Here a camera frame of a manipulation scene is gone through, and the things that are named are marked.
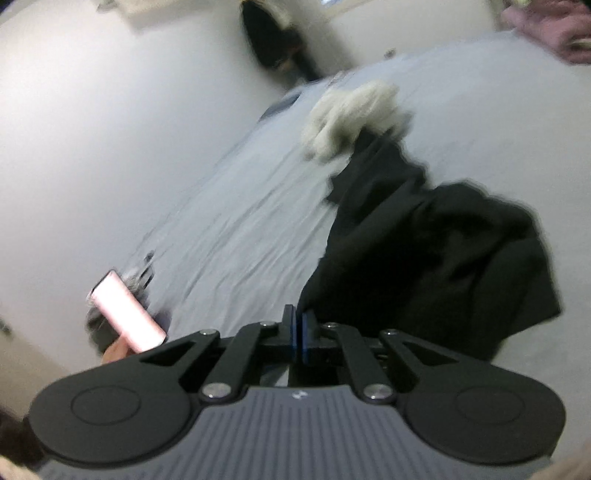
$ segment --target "bed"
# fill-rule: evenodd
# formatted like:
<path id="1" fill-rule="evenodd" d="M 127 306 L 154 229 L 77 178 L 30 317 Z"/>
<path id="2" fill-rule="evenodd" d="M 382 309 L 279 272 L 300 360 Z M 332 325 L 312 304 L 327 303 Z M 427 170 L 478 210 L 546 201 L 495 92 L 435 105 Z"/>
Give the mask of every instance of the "bed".
<path id="1" fill-rule="evenodd" d="M 414 114 L 405 149 L 433 183 L 472 179 L 538 213 L 564 313 L 508 339 L 495 362 L 559 393 L 567 425 L 557 455 L 576 448 L 591 437 L 591 69 L 503 32 L 349 72 L 338 85 L 371 79 L 400 87 Z M 172 313 L 170 338 L 203 327 L 232 335 L 297 302 L 335 216 L 327 179 L 347 160 L 308 161 L 299 144 L 326 88 L 307 86 L 262 119 L 129 260 L 154 251 L 150 310 Z"/>

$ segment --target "metal bolt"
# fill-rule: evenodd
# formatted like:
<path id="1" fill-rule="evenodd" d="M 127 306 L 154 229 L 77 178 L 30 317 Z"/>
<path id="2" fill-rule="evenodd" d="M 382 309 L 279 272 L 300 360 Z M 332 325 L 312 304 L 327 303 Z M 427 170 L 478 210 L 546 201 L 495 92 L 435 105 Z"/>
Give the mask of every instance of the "metal bolt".
<path id="1" fill-rule="evenodd" d="M 223 398 L 232 393 L 232 387 L 227 383 L 210 383 L 201 389 L 201 393 L 208 398 Z"/>
<path id="2" fill-rule="evenodd" d="M 371 400 L 384 400 L 393 393 L 394 390 L 383 383 L 372 383 L 363 389 L 363 394 Z"/>

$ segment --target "human hand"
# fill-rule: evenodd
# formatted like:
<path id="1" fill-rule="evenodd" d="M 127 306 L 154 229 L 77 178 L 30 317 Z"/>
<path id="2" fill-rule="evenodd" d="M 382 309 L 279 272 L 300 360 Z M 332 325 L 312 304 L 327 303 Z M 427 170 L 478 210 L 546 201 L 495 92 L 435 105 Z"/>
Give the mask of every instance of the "human hand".
<path id="1" fill-rule="evenodd" d="M 517 0 L 516 3 L 520 7 L 527 7 L 531 12 L 552 17 L 589 13 L 585 4 L 578 0 Z"/>
<path id="2" fill-rule="evenodd" d="M 536 473 L 530 480 L 588 480 L 591 478 L 591 442 L 580 453 Z"/>
<path id="3" fill-rule="evenodd" d="M 116 341 L 109 345 L 107 350 L 105 350 L 103 359 L 101 360 L 100 364 L 110 364 L 111 362 L 122 360 L 133 354 L 134 352 L 129 347 L 129 344 L 127 343 L 125 338 L 119 337 Z"/>

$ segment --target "black garment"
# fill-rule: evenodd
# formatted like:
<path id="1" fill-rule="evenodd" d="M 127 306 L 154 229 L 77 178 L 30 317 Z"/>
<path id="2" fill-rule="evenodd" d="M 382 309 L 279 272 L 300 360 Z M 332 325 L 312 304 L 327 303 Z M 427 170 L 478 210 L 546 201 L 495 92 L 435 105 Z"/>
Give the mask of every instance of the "black garment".
<path id="1" fill-rule="evenodd" d="M 242 23 L 262 66 L 274 69 L 288 59 L 283 30 L 273 16 L 254 0 L 242 2 Z"/>
<path id="2" fill-rule="evenodd" d="M 15 420 L 0 410 L 0 455 L 28 468 L 35 468 L 41 462 L 43 451 L 27 418 Z"/>
<path id="3" fill-rule="evenodd" d="M 397 328 L 480 359 L 560 313 L 523 207 L 468 183 L 432 189 L 394 140 L 368 131 L 332 183 L 339 208 L 300 313 L 365 336 Z"/>
<path id="4" fill-rule="evenodd" d="M 242 2 L 242 23 L 263 67 L 277 69 L 291 59 L 308 82 L 322 78 L 305 53 L 304 40 L 294 27 L 282 29 L 275 18 L 254 0 Z"/>

